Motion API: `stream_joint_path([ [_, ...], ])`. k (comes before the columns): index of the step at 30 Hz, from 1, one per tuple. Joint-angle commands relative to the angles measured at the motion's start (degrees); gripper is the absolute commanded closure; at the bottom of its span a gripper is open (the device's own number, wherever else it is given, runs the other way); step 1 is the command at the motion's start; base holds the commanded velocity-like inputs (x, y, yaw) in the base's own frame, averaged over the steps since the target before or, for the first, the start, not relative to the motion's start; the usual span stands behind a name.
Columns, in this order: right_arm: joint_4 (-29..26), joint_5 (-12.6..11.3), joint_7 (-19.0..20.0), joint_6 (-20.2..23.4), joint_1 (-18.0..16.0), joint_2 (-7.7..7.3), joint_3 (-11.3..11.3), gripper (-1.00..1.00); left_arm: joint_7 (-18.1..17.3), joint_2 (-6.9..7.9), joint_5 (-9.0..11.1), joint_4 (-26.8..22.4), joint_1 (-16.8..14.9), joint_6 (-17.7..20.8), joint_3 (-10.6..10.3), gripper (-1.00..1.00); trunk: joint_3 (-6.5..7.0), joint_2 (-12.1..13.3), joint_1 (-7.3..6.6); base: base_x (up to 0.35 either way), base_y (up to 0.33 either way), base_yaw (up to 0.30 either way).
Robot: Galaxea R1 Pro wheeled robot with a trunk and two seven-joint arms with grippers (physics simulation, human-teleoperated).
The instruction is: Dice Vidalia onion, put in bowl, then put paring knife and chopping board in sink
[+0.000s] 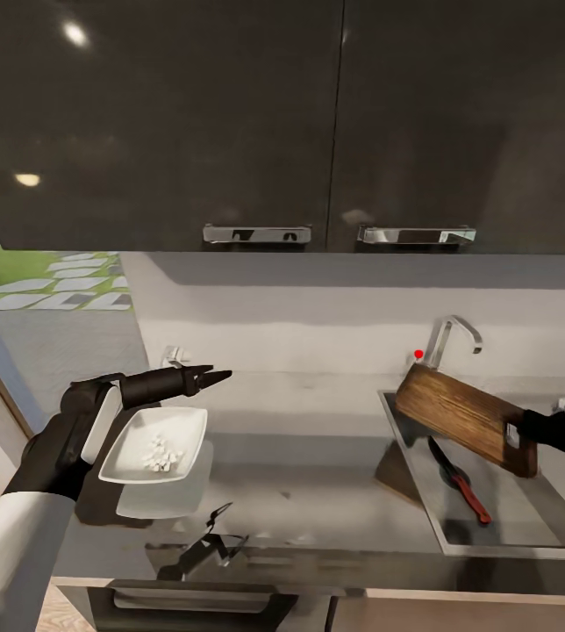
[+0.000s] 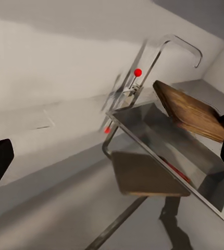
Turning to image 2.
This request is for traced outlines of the cutting board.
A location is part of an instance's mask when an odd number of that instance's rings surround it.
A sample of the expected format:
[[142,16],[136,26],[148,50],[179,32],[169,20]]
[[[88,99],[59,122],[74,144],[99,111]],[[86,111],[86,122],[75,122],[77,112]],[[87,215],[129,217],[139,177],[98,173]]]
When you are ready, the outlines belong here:
[[224,142],[224,121],[218,122],[220,114],[213,108],[158,80],[154,82],[153,90],[177,127],[218,143]]

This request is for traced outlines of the parer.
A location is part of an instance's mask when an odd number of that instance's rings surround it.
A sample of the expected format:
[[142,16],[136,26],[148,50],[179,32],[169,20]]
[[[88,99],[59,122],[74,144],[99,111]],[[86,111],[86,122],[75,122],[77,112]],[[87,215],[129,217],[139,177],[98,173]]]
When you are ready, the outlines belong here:
[[176,169],[172,164],[170,164],[168,161],[165,161],[165,163],[169,167],[171,167],[178,175],[180,175],[182,178],[184,178],[187,183],[190,182],[190,179],[186,175],[184,175],[182,172],[180,172],[178,169]]

